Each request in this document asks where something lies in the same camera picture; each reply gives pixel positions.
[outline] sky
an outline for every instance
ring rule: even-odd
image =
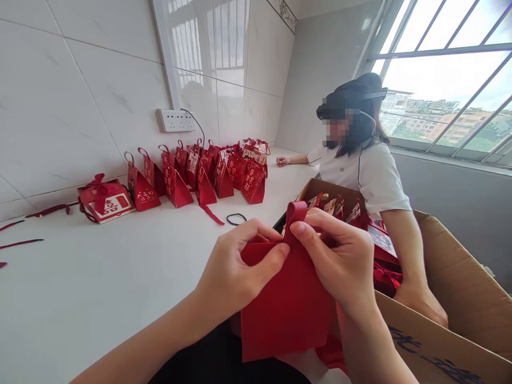
[[[474,0],[447,0],[420,50],[444,48],[473,2]],[[479,45],[509,2],[510,0],[480,0],[450,47]],[[381,53],[388,52],[408,3],[408,0],[404,1]],[[441,0],[418,0],[396,52],[414,51],[440,3]],[[487,44],[506,42],[512,42],[512,11]],[[459,106],[462,107],[503,62],[508,53],[485,52],[394,59],[383,85],[393,90],[413,92],[414,99],[459,101]],[[384,60],[378,60],[372,71],[379,73],[383,62]],[[510,96],[511,85],[512,60],[497,74],[471,107],[496,110]]]

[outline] electrical outlet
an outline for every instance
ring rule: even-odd
[[[164,132],[189,132],[196,130],[196,122],[185,111],[160,109]]]

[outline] black hair tie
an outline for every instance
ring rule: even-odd
[[[230,218],[231,216],[240,216],[242,219],[244,219],[244,221],[247,221],[247,218],[246,218],[245,216],[243,216],[241,213],[232,213],[231,215],[228,215],[228,216],[226,217],[226,221],[227,221],[228,223],[230,223],[231,225],[234,225],[235,227],[239,226],[239,224],[237,224],[237,223],[233,223],[232,221],[230,221],[230,220],[229,220],[229,218]]]

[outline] hand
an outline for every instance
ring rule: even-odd
[[[318,208],[309,210],[304,222],[291,224],[290,231],[306,248],[320,281],[348,316],[360,318],[366,313],[362,310],[375,308],[374,245],[367,232]],[[325,236],[339,245],[328,248],[322,241]]]
[[[290,158],[289,157],[280,156],[280,157],[278,157],[276,159],[276,162],[277,162],[277,166],[279,168],[281,168],[281,167],[284,167],[286,164],[290,163]]]
[[[258,219],[251,219],[219,236],[194,294],[215,326],[246,307],[281,270],[290,247],[279,243],[257,265],[248,267],[240,252],[251,240],[275,242],[283,238]]]
[[[448,315],[428,287],[402,283],[394,299],[440,326],[448,328]]]

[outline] white shirt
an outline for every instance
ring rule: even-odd
[[[336,158],[338,148],[321,146],[308,153],[310,164],[320,163],[322,180],[360,191],[372,219],[382,220],[382,211],[412,211],[395,159],[385,143],[376,143],[362,151],[359,147],[351,156]]]

